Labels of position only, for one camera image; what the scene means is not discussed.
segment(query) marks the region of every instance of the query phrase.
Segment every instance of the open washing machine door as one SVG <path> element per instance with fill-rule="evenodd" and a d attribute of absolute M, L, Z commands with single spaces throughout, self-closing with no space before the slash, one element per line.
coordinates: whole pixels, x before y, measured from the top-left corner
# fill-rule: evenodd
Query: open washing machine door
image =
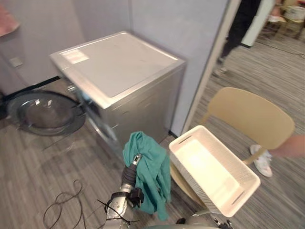
<path fill-rule="evenodd" d="M 18 94 L 7 105 L 12 122 L 38 135 L 66 135 L 81 128 L 86 116 L 80 104 L 50 91 Z"/>

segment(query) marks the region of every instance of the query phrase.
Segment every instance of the door glass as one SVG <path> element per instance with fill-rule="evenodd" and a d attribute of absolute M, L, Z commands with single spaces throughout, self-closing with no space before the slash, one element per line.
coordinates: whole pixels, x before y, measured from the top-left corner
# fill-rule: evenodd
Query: door glass
<path fill-rule="evenodd" d="M 74 120 L 73 111 L 64 100 L 51 98 L 30 100 L 20 107 L 19 114 L 24 124 L 35 128 L 60 128 Z"/>

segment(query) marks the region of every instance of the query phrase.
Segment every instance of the green cloth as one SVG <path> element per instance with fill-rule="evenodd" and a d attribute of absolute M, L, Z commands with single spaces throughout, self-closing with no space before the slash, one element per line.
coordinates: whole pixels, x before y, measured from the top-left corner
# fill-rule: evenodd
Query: green cloth
<path fill-rule="evenodd" d="M 170 160 L 166 150 L 143 132 L 134 132 L 123 150 L 124 162 L 129 166 L 141 154 L 137 166 L 135 186 L 142 189 L 144 202 L 140 210 L 149 214 L 158 212 L 160 220 L 168 217 L 165 203 L 171 200 Z"/>

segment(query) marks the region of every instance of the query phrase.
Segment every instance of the pink object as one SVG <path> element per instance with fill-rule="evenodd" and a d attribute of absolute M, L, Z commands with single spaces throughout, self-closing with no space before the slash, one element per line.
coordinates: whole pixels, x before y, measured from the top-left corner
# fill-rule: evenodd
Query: pink object
<path fill-rule="evenodd" d="M 0 37 L 15 31 L 19 25 L 14 17 L 0 4 Z"/>

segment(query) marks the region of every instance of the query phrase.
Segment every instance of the washing machine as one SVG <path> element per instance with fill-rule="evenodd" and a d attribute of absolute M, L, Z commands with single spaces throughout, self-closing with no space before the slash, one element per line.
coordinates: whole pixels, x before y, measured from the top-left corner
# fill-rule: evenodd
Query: washing machine
<path fill-rule="evenodd" d="M 26 91 L 8 105 L 14 123 L 39 135 L 62 135 L 87 117 L 110 146 L 143 131 L 157 142 L 170 130 L 185 61 L 122 31 L 50 55 L 77 100 Z"/>

